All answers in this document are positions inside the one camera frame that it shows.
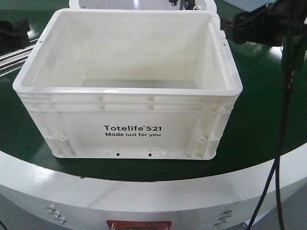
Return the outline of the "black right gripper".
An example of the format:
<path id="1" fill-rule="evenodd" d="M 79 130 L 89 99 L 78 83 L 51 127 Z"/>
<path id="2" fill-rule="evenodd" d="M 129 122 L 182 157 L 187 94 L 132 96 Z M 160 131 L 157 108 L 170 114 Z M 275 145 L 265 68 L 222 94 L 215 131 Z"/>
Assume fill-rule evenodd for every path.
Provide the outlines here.
<path id="1" fill-rule="evenodd" d="M 305 0 L 278 0 L 253 11 L 239 13 L 232 21 L 221 19 L 221 29 L 236 44 L 254 42 L 281 46 L 287 36 L 307 34 L 306 17 Z"/>

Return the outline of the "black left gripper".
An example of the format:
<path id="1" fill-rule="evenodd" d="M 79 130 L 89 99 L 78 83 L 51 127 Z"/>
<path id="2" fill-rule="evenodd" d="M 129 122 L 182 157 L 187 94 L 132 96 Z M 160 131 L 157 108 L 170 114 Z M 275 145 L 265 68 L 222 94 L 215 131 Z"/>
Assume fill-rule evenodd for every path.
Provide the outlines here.
<path id="1" fill-rule="evenodd" d="M 20 42 L 22 45 L 29 44 L 29 21 L 18 20 L 15 22 L 1 21 L 0 22 L 0 51 L 8 52 L 19 48 Z"/>

